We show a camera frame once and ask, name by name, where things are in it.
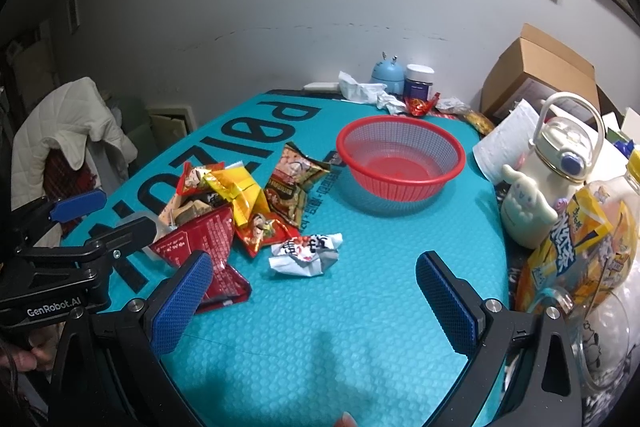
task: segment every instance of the teal mat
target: teal mat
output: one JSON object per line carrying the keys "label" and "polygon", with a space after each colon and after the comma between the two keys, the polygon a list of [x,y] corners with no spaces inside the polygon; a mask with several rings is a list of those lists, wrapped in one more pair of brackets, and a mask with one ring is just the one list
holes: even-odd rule
{"label": "teal mat", "polygon": [[[287,140],[323,159],[343,126],[380,113],[337,100],[252,98],[146,165],[65,244],[80,245],[96,224],[113,226],[118,214],[145,204],[157,211],[185,159],[243,160],[264,185]],[[346,168],[316,186],[305,232],[344,236],[340,260],[324,276],[276,277],[267,251],[250,261],[234,244],[229,262],[252,284],[251,298],[194,317],[162,359],[208,425],[330,427],[349,411],[360,427],[419,427],[445,396],[466,358],[453,352],[420,292],[415,261],[435,250],[482,298],[505,303],[507,270],[494,189],[470,155],[478,135],[466,123],[430,121],[452,133],[471,162],[428,204],[388,206],[351,183]],[[129,260],[149,281],[140,296],[172,273],[142,253]],[[119,309],[136,294],[114,273],[110,295]],[[497,396],[494,389],[476,425],[492,418]]]}

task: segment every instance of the red basket rim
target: red basket rim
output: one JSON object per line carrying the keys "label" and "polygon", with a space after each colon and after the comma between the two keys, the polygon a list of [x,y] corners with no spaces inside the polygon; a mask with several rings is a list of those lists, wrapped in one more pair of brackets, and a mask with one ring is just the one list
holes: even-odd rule
{"label": "red basket rim", "polygon": [[[357,129],[358,127],[362,127],[363,125],[366,125],[372,122],[377,122],[377,121],[389,121],[394,123],[407,123],[409,125],[417,125],[420,127],[424,127],[425,129],[429,129],[430,131],[433,131],[436,134],[439,134],[451,144],[453,149],[456,150],[456,153],[458,154],[458,163],[449,172],[445,172],[444,174],[438,176],[437,178],[432,178],[431,180],[424,180],[424,181],[403,180],[400,178],[394,178],[392,176],[384,176],[382,174],[378,174],[377,172],[373,172],[370,169],[367,169],[366,167],[363,167],[362,165],[357,163],[353,158],[351,158],[351,155],[345,149],[344,141],[354,129]],[[358,120],[351,122],[350,124],[347,124],[345,127],[342,128],[340,133],[338,133],[338,137],[335,141],[335,146],[336,146],[336,149],[338,150],[338,154],[340,155],[340,158],[342,158],[342,161],[344,161],[351,169],[354,169],[355,171],[360,172],[361,174],[364,174],[369,178],[373,178],[374,180],[391,183],[395,185],[409,185],[412,187],[424,187],[428,185],[443,184],[448,182],[449,180],[452,180],[458,174],[460,174],[460,172],[462,172],[462,169],[465,167],[465,162],[466,162],[465,150],[462,148],[462,145],[460,145],[460,142],[456,140],[456,138],[450,132],[447,132],[443,128],[438,127],[437,125],[434,125],[433,123],[430,123],[424,120],[414,120],[413,118],[393,116],[390,114],[388,115],[381,114],[379,116],[367,116],[365,118],[360,118]]]}

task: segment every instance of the cardboard box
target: cardboard box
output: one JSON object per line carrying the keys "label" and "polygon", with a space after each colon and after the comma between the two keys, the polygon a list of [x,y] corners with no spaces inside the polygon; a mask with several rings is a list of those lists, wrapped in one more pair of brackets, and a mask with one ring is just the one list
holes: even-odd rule
{"label": "cardboard box", "polygon": [[[538,100],[558,91],[579,94],[600,110],[593,66],[562,42],[525,24],[484,81],[480,110],[502,120],[520,100],[539,110]],[[575,102],[562,102],[560,107],[582,121],[593,118]]]}

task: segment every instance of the metal screw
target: metal screw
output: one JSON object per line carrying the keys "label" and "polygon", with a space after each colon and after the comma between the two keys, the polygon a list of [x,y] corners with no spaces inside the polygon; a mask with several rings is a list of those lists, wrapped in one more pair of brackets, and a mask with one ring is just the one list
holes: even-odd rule
{"label": "metal screw", "polygon": [[69,312],[69,315],[71,315],[72,319],[79,319],[80,317],[82,317],[83,313],[84,308],[82,308],[82,306],[76,306]]}
{"label": "metal screw", "polygon": [[553,306],[549,306],[549,308],[546,309],[546,314],[553,320],[560,318],[560,312],[558,311],[558,308],[554,308]]}
{"label": "metal screw", "polygon": [[486,308],[493,313],[497,313],[502,309],[502,304],[500,304],[498,299],[489,299],[485,305]]}
{"label": "metal screw", "polygon": [[127,303],[127,310],[134,313],[139,312],[144,307],[145,307],[144,299],[131,299]]}

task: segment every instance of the red plastic basket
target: red plastic basket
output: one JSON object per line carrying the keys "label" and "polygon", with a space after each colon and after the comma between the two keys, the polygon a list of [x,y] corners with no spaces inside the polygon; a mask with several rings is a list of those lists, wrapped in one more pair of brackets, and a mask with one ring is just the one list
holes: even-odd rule
{"label": "red plastic basket", "polygon": [[340,131],[336,147],[356,181],[385,200],[430,198],[465,166],[465,151],[448,132],[399,116],[356,120]]}

